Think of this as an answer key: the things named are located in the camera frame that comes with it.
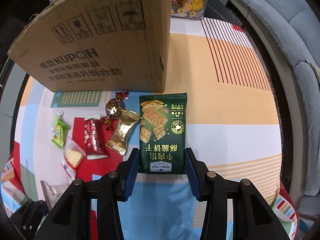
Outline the gold red candy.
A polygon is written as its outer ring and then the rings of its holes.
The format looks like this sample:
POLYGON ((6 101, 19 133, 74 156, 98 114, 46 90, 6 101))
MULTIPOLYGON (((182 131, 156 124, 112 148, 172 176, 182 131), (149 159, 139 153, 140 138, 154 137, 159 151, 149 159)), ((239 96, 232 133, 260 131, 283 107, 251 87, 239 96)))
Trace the gold red candy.
POLYGON ((124 108, 123 100, 128 98, 128 94, 128 91, 116 92, 115 97, 107 102, 105 106, 106 115, 100 118, 107 131, 112 129, 113 120, 120 116, 121 110, 124 108))

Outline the green cracker snack packet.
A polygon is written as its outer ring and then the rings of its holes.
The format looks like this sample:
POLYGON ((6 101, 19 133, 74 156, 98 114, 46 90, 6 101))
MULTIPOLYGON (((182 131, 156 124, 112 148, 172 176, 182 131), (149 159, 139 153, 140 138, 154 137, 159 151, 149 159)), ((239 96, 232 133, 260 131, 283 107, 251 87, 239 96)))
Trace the green cracker snack packet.
POLYGON ((140 172, 185 171, 187 93, 141 95, 140 172))

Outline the silver snack packet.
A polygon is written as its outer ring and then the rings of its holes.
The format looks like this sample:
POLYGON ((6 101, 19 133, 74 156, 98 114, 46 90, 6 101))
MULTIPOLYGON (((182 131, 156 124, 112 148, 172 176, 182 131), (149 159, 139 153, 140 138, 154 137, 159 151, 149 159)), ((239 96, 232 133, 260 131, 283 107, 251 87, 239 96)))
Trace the silver snack packet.
POLYGON ((49 185, 44 180, 40 181, 43 195, 44 195, 44 200, 48 206, 49 211, 54 207, 54 205, 57 203, 57 201, 66 191, 66 189, 69 187, 72 181, 73 180, 71 178, 66 183, 59 184, 59 185, 49 185))

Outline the clear yellow cake packet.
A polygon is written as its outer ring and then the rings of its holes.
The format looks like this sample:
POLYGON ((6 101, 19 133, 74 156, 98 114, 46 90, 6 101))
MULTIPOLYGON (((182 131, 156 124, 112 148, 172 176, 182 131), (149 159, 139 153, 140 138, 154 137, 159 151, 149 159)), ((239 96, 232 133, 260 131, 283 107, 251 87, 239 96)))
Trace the clear yellow cake packet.
POLYGON ((76 169, 85 157, 85 151, 73 139, 68 137, 61 165, 71 179, 76 178, 76 169))

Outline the red snack packet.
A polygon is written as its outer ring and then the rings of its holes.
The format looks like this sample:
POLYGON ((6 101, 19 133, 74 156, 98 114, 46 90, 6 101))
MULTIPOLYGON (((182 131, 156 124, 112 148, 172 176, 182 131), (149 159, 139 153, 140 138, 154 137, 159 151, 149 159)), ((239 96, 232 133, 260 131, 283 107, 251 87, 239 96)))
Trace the red snack packet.
POLYGON ((84 142, 87 159, 104 159, 108 155, 104 148, 99 114, 86 116, 84 119, 84 142))

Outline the green small snack packet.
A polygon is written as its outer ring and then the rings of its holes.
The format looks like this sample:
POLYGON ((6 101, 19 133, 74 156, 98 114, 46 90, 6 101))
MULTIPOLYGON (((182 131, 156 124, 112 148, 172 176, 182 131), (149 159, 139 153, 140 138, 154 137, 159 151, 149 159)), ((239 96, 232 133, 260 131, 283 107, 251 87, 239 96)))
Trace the green small snack packet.
POLYGON ((64 112, 58 110, 52 120, 51 130, 54 132, 52 142, 58 148, 64 148, 70 127, 63 120, 64 112))

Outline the colourful patchwork table cloth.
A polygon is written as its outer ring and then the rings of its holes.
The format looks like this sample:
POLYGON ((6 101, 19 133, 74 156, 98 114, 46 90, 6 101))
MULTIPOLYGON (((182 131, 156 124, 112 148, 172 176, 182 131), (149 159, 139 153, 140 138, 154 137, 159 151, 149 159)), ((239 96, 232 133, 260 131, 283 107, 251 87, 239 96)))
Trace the colourful patchwork table cloth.
MULTIPOLYGON (((186 146, 229 180, 253 182, 293 238, 298 218, 279 192, 281 136, 267 75, 241 28, 216 19, 174 18, 165 93, 187 93, 186 146)), ((29 78, 18 104, 14 150, 1 183, 7 214, 44 198, 41 181, 67 184, 63 150, 52 143, 57 112, 83 145, 83 120, 103 115, 112 91, 57 92, 29 78)), ((206 205, 185 175, 139 174, 128 202, 119 204, 126 239, 199 239, 206 205)))

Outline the gold foil snack packet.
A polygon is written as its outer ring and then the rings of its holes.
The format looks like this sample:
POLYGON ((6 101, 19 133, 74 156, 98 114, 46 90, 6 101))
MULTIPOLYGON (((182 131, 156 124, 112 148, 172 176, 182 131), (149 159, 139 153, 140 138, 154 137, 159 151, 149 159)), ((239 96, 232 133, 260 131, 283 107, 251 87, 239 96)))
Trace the gold foil snack packet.
POLYGON ((119 155, 127 152, 127 142, 131 133, 140 120, 140 115, 128 109, 122 109, 116 130, 106 146, 115 150, 119 155))

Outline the brown cardboard box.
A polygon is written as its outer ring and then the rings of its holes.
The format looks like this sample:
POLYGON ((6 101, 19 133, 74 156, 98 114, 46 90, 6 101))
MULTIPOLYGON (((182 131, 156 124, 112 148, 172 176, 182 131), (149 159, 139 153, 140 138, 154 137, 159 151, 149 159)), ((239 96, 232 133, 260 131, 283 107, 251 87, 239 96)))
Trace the brown cardboard box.
POLYGON ((171 0, 57 0, 8 56, 52 92, 165 89, 171 0))

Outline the grey sectional sofa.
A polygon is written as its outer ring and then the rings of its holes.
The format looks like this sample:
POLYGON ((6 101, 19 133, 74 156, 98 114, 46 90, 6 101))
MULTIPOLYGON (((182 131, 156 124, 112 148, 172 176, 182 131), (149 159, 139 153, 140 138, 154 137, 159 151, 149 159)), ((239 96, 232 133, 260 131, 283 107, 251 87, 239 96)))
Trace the grey sectional sofa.
POLYGON ((283 136, 283 182, 319 215, 319 20, 305 0, 228 0, 265 61, 283 136))

